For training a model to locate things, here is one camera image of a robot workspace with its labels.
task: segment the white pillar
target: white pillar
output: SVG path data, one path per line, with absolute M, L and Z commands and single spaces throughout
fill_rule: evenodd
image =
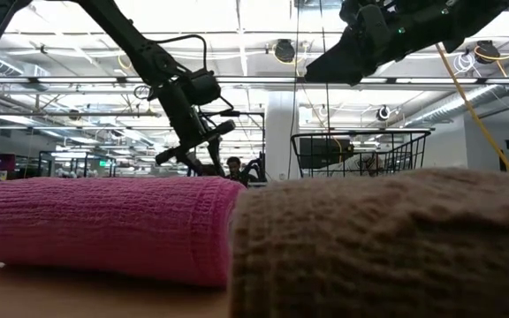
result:
M 266 108 L 266 172 L 269 181 L 300 178 L 298 158 L 290 142 L 290 136 L 300 130 L 299 114 L 294 92 L 269 93 Z

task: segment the towel texture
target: towel texture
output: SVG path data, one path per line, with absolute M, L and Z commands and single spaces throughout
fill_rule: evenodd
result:
M 0 182 L 0 262 L 225 286 L 241 189 L 223 178 Z
M 509 317 L 509 174 L 300 180 L 234 218 L 232 317 Z

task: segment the pink towel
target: pink towel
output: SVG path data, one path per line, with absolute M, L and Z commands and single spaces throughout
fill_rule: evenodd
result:
M 225 286 L 241 189 L 217 177 L 0 182 L 0 261 Z

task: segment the wire basket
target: wire basket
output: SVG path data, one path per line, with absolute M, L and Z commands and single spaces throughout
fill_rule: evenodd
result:
M 431 129 L 355 128 L 291 137 L 303 178 L 379 176 L 423 166 Z

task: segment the security camera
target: security camera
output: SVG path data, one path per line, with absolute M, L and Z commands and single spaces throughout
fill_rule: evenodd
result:
M 390 118 L 391 111 L 388 108 L 388 106 L 383 106 L 378 112 L 376 113 L 376 119 L 380 121 L 386 121 L 388 118 Z

